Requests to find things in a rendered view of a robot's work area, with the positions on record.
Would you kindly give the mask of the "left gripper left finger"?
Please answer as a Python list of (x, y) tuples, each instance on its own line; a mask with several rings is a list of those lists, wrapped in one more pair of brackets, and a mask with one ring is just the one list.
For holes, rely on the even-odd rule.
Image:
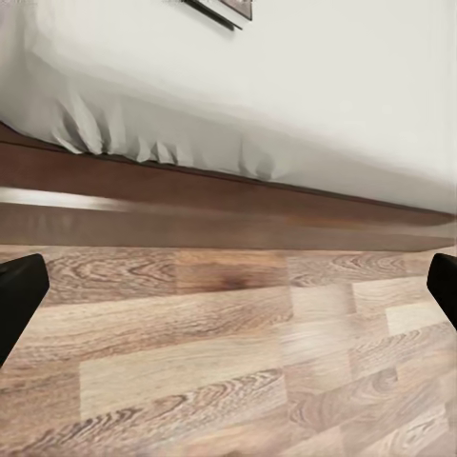
[(40, 253), (0, 264), (0, 368), (49, 288)]

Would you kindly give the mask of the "hardback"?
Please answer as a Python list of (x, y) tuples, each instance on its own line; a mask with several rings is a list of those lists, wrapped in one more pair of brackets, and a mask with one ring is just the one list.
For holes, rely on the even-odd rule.
[(251, 0), (193, 0), (203, 8), (228, 21), (239, 30), (252, 21)]

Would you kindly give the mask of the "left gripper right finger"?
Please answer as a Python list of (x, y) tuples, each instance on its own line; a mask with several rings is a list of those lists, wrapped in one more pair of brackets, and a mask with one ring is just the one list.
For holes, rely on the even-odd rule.
[(434, 254), (427, 288), (457, 330), (457, 257), (440, 252)]

